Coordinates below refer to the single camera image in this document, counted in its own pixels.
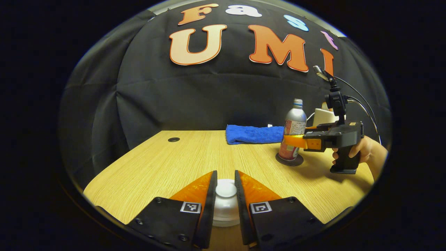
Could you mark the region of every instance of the human hand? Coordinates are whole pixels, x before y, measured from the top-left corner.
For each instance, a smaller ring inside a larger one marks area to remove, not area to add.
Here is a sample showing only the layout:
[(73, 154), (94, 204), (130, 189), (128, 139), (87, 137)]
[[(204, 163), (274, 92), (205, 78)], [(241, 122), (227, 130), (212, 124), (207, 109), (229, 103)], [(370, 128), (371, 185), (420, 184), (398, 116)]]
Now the human hand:
[[(359, 163), (367, 162), (372, 152), (372, 147), (373, 140), (367, 136), (364, 136), (364, 138), (362, 138), (356, 145), (351, 148), (348, 157), (353, 158), (356, 156), (356, 154), (358, 154), (359, 151), (361, 151), (361, 158), (359, 159)], [(338, 150), (338, 148), (333, 148), (333, 158), (335, 159), (333, 160), (333, 164), (336, 164), (336, 160), (339, 158), (339, 155), (337, 153)]]

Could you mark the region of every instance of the table surface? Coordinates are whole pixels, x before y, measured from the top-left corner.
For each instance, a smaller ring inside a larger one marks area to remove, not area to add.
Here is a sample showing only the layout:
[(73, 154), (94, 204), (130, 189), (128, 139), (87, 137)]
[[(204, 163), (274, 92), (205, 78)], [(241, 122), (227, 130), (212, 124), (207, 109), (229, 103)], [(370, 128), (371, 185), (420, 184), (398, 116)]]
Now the table surface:
[[(169, 138), (180, 138), (168, 142)], [(129, 223), (154, 197), (169, 198), (202, 175), (234, 179), (235, 170), (281, 197), (295, 196), (322, 223), (358, 203), (373, 185), (365, 163), (355, 175), (330, 173), (333, 151), (299, 151), (303, 164), (289, 167), (275, 155), (280, 143), (228, 145), (224, 130), (161, 131), (99, 173), (84, 195), (115, 218)], [(209, 250), (247, 250), (240, 225), (213, 227)]]

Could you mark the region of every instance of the black backdrop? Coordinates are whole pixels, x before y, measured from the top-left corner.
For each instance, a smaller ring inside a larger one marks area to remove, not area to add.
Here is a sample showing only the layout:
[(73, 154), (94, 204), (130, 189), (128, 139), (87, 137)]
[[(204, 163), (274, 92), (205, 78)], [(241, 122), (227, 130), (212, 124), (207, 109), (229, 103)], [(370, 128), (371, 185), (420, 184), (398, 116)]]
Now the black backdrop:
[[(6, 153), (12, 153), (2, 175), (6, 250), (132, 249), (89, 218), (58, 183), (54, 171), (64, 165), (56, 131), (62, 91), (79, 58), (122, 20), (154, 3), (4, 4), (8, 50), (1, 101), (10, 146)], [(414, 114), (434, 121), (442, 117), (432, 108), (444, 93), (438, 74), (444, 64), (437, 54), (439, 4), (299, 1), (369, 55), (384, 79), (396, 128), (387, 168), (370, 194), (369, 207), (338, 234), (302, 250), (420, 250), (444, 243), (442, 196), (430, 192), (443, 189), (444, 169), (434, 147), (420, 147), (434, 146), (438, 137), (413, 134), (419, 121), (414, 122)], [(371, 35), (364, 35), (365, 30)]]
[[(181, 11), (211, 3), (219, 7), (212, 8), (204, 19), (178, 26), (183, 19)], [(233, 4), (255, 7), (263, 16), (227, 14), (227, 6)], [(291, 26), (283, 15), (301, 18), (309, 31)], [(201, 29), (214, 24), (227, 25), (221, 51), (214, 59), (190, 66), (170, 60), (170, 34), (195, 29), (189, 51), (200, 52), (207, 37)], [(309, 71), (292, 70), (275, 60), (270, 64), (251, 62), (255, 39), (248, 25), (269, 27), (281, 40), (288, 34), (303, 38)], [(339, 50), (321, 31), (330, 34)], [(148, 10), (140, 12), (83, 56), (62, 97), (59, 137), (65, 164), (85, 188), (113, 161), (160, 130), (224, 130), (228, 124), (282, 126), (294, 98), (303, 99), (309, 116), (329, 93), (330, 85), (312, 69), (313, 65), (324, 68), (321, 48), (334, 56), (334, 75), (349, 82), (372, 106), (382, 143), (388, 146), (392, 124), (384, 87), (367, 56), (349, 38), (338, 38), (304, 17), (269, 4), (200, 1), (157, 16)], [(340, 81), (339, 86), (344, 95), (366, 105), (349, 86)], [(347, 117), (362, 120), (365, 134), (378, 140), (359, 106), (348, 105)]]

